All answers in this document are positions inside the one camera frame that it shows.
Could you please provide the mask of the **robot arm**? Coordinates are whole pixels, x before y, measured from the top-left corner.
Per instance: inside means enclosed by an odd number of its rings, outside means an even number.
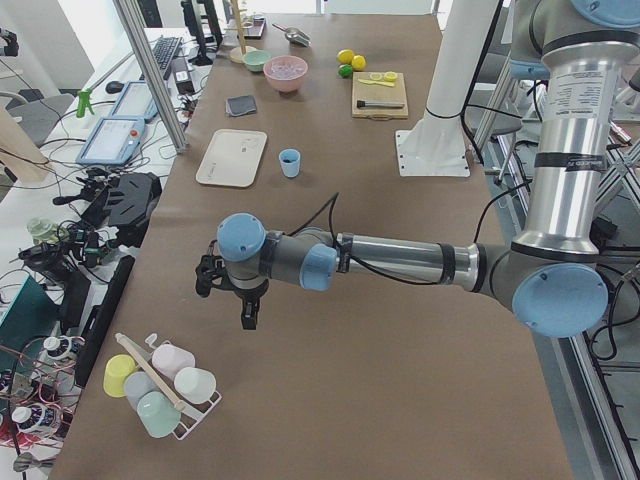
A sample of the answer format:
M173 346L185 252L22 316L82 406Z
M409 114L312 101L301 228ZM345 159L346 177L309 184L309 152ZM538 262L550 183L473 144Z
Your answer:
M257 325L271 281L328 289L367 270L410 285L457 285L496 299L534 332L577 335L604 315L608 291L590 238L606 171L611 109L621 71L639 53L635 1L518 1L508 70L545 78L547 104L524 229L506 247L455 247L315 228L270 231L253 215L224 219L197 267L196 290L235 293L241 322Z

